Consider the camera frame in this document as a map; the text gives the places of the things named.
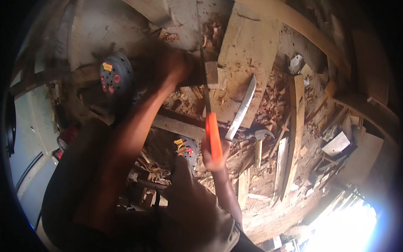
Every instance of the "metal blade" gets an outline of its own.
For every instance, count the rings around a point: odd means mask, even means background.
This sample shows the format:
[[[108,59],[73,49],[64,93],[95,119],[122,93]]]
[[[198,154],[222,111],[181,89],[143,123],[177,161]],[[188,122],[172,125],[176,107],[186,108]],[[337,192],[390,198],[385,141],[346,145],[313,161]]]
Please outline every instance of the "metal blade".
[[[237,114],[234,117],[234,120],[231,123],[231,126],[228,129],[227,134],[225,135],[225,139],[228,141],[232,141],[237,132],[239,126],[241,125],[243,118],[248,111],[249,105],[251,104],[253,94],[255,93],[256,89],[256,76],[253,74],[251,82],[249,83],[249,87],[246,90],[245,97],[242,100],[241,106],[238,109]]]

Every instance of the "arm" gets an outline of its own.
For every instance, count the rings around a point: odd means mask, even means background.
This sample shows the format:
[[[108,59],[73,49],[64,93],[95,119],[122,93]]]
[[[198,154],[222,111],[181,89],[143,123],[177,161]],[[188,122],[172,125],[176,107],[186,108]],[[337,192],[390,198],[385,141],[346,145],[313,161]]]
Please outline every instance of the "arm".
[[[223,152],[222,162],[220,164],[216,164],[212,160],[211,153],[206,147],[206,143],[203,142],[201,146],[203,152],[203,163],[213,175],[218,203],[222,209],[227,210],[232,215],[235,221],[242,228],[241,207],[239,206],[238,199],[235,196],[235,192],[228,175],[228,167],[226,165],[226,160],[228,158],[229,151],[231,150],[231,142],[222,140],[221,145]]]
[[[79,224],[108,232],[113,222],[118,197],[126,187],[126,178],[136,161],[162,103],[184,81],[192,64],[180,51],[169,52],[161,66],[160,88],[145,94],[141,104],[130,112],[111,136],[107,153],[101,160],[96,179],[75,215]]]

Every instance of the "orange rubber grip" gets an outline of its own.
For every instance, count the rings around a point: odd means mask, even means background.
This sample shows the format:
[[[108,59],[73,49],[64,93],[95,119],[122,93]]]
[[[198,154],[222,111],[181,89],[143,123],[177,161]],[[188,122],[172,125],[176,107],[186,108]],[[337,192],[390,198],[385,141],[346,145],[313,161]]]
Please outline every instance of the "orange rubber grip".
[[[206,140],[210,143],[211,156],[215,163],[222,161],[222,147],[218,132],[217,116],[214,112],[206,115]]]

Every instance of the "hammer handle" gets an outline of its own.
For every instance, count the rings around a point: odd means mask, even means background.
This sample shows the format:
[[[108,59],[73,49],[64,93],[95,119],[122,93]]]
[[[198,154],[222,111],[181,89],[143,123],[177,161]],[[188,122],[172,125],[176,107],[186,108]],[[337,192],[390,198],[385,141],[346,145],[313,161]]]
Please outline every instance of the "hammer handle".
[[[259,169],[260,164],[262,163],[262,141],[263,140],[256,140],[255,145],[255,168]]]

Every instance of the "hammer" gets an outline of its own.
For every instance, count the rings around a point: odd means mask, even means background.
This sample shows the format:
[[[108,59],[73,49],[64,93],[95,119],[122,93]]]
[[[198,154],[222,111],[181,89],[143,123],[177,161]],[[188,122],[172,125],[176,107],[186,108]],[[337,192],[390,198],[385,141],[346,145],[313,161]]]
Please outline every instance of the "hammer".
[[[255,131],[255,134],[249,134],[246,136],[246,139],[251,138],[254,136],[256,138],[256,146],[255,146],[255,168],[259,169],[260,164],[262,162],[262,141],[266,134],[269,134],[272,138],[274,134],[268,129],[260,129]]]

